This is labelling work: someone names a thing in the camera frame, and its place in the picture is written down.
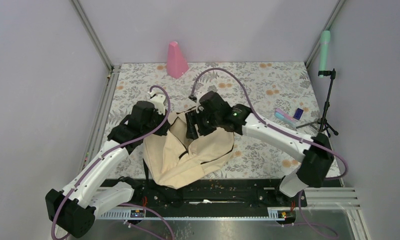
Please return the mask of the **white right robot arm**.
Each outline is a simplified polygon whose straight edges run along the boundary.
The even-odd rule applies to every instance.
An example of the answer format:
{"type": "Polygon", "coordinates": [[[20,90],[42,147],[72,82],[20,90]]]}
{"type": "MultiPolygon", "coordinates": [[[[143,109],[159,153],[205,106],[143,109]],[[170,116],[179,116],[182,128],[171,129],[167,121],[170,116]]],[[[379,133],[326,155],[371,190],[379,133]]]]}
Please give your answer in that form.
{"type": "Polygon", "coordinates": [[[261,140],[300,163],[296,170],[282,178],[275,191],[274,198],[279,205],[289,205],[298,192],[308,187],[323,186],[334,161],[325,134],[301,134],[274,122],[265,123],[252,108],[243,104],[231,106],[214,91],[191,94],[189,99],[196,103],[196,107],[185,114],[187,138],[195,140],[216,130],[225,130],[261,140]]]}

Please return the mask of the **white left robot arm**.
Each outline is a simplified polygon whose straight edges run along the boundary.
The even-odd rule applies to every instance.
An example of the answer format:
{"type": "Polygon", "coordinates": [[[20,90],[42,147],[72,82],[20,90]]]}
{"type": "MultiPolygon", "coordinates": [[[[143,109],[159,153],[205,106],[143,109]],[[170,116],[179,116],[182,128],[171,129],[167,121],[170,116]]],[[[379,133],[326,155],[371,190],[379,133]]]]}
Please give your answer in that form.
{"type": "Polygon", "coordinates": [[[156,97],[138,101],[130,114],[115,126],[103,147],[91,162],[62,190],[50,190],[46,195],[47,211],[52,221],[51,237],[56,240],[56,226],[76,238],[84,236],[97,217],[128,202],[138,205],[143,198],[140,189],[126,182],[97,194],[97,189],[122,160],[152,135],[165,135],[170,124],[170,101],[156,97]]]}

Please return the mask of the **beige canvas backpack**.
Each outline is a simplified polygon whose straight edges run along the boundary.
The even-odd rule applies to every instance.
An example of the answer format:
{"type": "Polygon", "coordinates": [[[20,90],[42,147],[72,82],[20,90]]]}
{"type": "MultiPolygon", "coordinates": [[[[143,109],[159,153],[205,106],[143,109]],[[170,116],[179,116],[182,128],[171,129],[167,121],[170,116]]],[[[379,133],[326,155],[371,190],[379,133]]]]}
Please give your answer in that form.
{"type": "Polygon", "coordinates": [[[184,112],[170,113],[164,136],[152,134],[143,141],[146,177],[157,185],[180,189],[222,169],[231,159],[234,133],[217,128],[197,139],[186,138],[184,112]]]}

